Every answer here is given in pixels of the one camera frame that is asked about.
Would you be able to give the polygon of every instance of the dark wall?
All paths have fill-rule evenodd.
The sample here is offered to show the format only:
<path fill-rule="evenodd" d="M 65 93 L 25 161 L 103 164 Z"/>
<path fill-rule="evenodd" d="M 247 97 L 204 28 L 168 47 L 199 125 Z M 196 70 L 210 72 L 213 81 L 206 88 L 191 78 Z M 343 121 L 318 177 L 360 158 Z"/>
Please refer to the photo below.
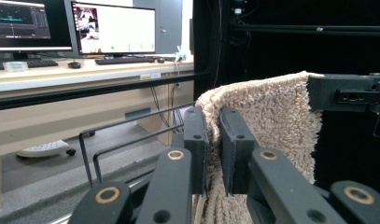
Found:
<path fill-rule="evenodd" d="M 213 6 L 205 2 L 215 1 L 194 0 L 194 5 Z M 218 67 L 212 74 L 216 86 L 303 70 L 380 73 L 380 0 L 248 1 L 239 17 L 232 14 L 237 6 L 234 1 L 221 0 L 220 5 L 221 10 L 212 9 L 214 20 L 195 10 L 193 14 L 202 20 L 202 27 L 211 26 L 210 31 L 198 30 L 195 48 L 197 41 L 221 44 L 221 48 L 203 47 L 194 53 L 195 65 L 197 58 L 204 63 L 208 62 L 205 55 L 218 55 L 212 65 L 212 70 Z M 323 33 L 317 32 L 320 26 L 325 27 Z M 221 38 L 210 38 L 213 35 Z M 334 181 L 349 179 L 380 192 L 380 138 L 373 136 L 375 123 L 372 112 L 323 113 L 313 154 L 317 185 L 328 189 Z"/>

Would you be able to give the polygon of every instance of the floor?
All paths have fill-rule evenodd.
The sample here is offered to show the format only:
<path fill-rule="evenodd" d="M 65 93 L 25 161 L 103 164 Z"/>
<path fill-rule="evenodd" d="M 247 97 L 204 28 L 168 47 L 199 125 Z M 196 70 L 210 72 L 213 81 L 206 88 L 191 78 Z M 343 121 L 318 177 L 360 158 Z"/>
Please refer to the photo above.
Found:
<path fill-rule="evenodd" d="M 135 121 L 98 131 L 86 139 L 88 158 L 101 149 L 132 141 L 147 132 Z M 52 223 L 69 215 L 90 185 L 76 137 L 64 139 L 74 156 L 60 153 L 44 158 L 20 159 L 15 154 L 3 156 L 3 208 L 0 223 Z M 120 148 L 101 158 L 104 181 L 127 181 L 151 171 L 157 156 L 167 146 L 147 140 Z M 92 163 L 92 176 L 95 178 Z"/>

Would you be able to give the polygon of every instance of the computer monitor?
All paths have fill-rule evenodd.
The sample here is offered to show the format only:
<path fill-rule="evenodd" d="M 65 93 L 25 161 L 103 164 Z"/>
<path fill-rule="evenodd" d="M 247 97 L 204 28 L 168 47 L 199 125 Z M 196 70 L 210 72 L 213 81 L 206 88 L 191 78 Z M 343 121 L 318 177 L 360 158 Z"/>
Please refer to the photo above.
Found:
<path fill-rule="evenodd" d="M 155 9 L 71 2 L 79 55 L 155 53 Z"/>
<path fill-rule="evenodd" d="M 63 0 L 0 0 L 0 53 L 72 50 Z"/>

